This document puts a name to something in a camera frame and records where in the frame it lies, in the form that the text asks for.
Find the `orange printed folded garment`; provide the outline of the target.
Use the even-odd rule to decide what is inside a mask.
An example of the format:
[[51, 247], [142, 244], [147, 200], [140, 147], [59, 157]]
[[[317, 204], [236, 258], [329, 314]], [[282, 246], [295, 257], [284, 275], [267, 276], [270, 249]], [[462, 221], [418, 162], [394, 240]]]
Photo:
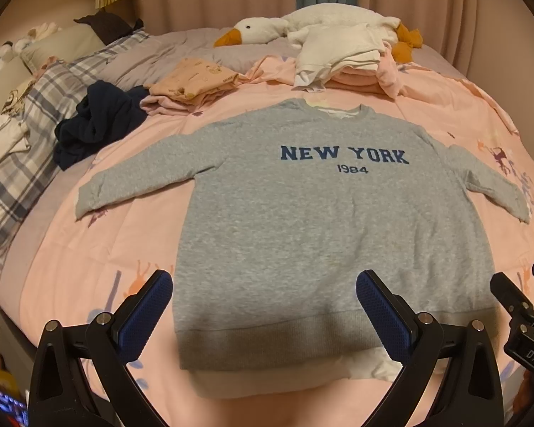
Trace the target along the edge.
[[236, 89], [240, 82], [240, 73], [230, 68], [200, 58], [185, 58], [166, 77], [146, 88], [152, 95], [200, 105], [212, 95]]

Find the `plaid pillow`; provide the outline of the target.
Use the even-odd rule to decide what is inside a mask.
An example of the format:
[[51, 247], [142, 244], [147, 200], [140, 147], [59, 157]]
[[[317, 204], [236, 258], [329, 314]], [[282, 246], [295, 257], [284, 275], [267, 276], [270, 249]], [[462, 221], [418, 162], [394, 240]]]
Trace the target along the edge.
[[88, 86], [109, 62], [146, 39], [148, 33], [138, 30], [88, 56], [69, 63], [58, 61], [31, 88], [21, 114], [31, 147], [0, 162], [0, 282], [17, 231], [58, 172], [53, 160], [54, 129], [74, 115]]

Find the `navy crumpled garment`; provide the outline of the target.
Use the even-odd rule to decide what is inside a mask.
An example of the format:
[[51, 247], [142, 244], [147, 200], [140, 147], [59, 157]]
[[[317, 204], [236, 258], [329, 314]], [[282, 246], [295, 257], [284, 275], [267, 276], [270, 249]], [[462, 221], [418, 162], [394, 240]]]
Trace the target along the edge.
[[54, 161], [61, 171], [95, 155], [141, 126], [147, 114], [141, 109], [140, 102], [147, 96], [148, 89], [143, 86], [122, 91], [102, 80], [89, 85], [74, 116], [62, 120], [54, 130], [57, 139]]

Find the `pink printed duvet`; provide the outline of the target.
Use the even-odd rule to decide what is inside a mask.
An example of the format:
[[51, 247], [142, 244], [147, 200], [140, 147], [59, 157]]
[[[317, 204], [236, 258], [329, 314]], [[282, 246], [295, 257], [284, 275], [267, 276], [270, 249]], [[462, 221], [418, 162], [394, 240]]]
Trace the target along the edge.
[[534, 161], [507, 112], [417, 65], [396, 68], [393, 98], [296, 91], [293, 68], [264, 58], [206, 109], [151, 117], [95, 157], [28, 268], [29, 340], [164, 269], [172, 301], [131, 371], [166, 422], [358, 426], [389, 386], [361, 271], [506, 337], [491, 276], [534, 303]]

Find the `grey New York sweatshirt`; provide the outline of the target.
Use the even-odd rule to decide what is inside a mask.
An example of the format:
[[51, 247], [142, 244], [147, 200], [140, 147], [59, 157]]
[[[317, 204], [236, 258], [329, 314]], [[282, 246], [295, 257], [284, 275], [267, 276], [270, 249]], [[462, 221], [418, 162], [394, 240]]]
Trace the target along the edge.
[[355, 292], [375, 271], [461, 324], [494, 310], [480, 193], [528, 222], [522, 191], [470, 151], [362, 107], [298, 98], [169, 136], [95, 174], [83, 217], [184, 181], [172, 316], [185, 370], [282, 367], [380, 341]]

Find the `grey lilac blanket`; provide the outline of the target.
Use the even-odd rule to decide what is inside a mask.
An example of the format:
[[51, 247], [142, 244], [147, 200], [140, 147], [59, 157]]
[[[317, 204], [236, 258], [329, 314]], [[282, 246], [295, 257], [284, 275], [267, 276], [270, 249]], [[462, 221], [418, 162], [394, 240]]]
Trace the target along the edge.
[[98, 78], [123, 91], [134, 86], [154, 84], [185, 58], [198, 58], [246, 73], [268, 55], [295, 57], [298, 49], [285, 38], [266, 44], [245, 44], [216, 47], [214, 42], [225, 34], [224, 29], [194, 29], [150, 36], [135, 47], [118, 54], [102, 68]]

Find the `white folded garment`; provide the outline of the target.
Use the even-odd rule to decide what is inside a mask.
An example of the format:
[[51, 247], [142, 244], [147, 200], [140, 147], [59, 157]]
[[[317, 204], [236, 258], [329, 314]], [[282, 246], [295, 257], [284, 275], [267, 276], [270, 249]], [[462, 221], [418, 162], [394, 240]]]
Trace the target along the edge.
[[322, 88], [344, 68], [377, 72], [386, 46], [368, 24], [309, 30], [295, 62], [295, 88]]

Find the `white printed garment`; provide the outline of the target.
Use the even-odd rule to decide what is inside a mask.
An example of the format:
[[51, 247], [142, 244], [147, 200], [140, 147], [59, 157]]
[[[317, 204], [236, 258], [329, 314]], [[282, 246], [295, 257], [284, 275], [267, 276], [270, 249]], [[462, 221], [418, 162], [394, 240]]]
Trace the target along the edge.
[[28, 136], [30, 130], [24, 121], [0, 115], [0, 162], [12, 153], [28, 151], [31, 148]]

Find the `pink folded garment pile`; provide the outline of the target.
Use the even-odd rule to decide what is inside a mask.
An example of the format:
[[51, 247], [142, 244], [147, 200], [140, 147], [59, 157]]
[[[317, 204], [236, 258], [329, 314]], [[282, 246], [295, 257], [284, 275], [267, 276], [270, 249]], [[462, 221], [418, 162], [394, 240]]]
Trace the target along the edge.
[[380, 58], [376, 70], [348, 65], [334, 73], [325, 87], [397, 98], [401, 93], [403, 80], [393, 56], [386, 53]]

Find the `small plush toys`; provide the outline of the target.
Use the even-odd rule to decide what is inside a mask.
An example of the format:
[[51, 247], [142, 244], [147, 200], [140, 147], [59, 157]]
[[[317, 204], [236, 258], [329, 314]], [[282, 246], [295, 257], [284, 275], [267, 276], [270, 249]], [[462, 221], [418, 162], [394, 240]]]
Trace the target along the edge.
[[0, 47], [0, 71], [15, 57], [19, 56], [24, 49], [59, 31], [61, 31], [61, 28], [57, 23], [45, 22], [29, 29], [27, 34], [16, 42], [4, 42]]

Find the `beige pillow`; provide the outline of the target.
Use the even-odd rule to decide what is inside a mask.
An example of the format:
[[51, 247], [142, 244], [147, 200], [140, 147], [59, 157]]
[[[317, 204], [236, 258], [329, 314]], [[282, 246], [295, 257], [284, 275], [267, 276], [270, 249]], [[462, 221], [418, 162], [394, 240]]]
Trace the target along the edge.
[[72, 62], [105, 47], [104, 42], [86, 24], [76, 24], [26, 47], [20, 57], [35, 73], [50, 57]]

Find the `white goose plush toy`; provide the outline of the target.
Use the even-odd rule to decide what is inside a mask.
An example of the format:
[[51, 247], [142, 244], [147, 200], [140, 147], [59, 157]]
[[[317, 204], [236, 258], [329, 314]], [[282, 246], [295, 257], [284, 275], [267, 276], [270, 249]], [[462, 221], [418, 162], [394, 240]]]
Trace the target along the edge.
[[286, 38], [294, 46], [300, 46], [312, 28], [358, 25], [378, 31], [382, 41], [392, 47], [393, 58], [398, 63], [412, 62], [413, 49], [423, 47], [423, 36], [419, 30], [409, 30], [398, 17], [382, 16], [366, 8], [340, 3], [310, 5], [282, 17], [242, 19], [220, 36], [214, 46], [266, 44], [279, 38]]

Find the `dark brown cushion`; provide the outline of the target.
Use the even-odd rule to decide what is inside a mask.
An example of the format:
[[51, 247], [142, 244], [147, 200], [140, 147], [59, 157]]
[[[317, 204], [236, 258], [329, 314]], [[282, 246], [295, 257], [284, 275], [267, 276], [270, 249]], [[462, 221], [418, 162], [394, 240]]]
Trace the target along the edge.
[[88, 25], [104, 45], [109, 45], [118, 39], [128, 37], [135, 31], [145, 27], [141, 19], [137, 19], [133, 25], [130, 25], [122, 17], [105, 10], [101, 10], [94, 15], [80, 17], [75, 19], [75, 22]]

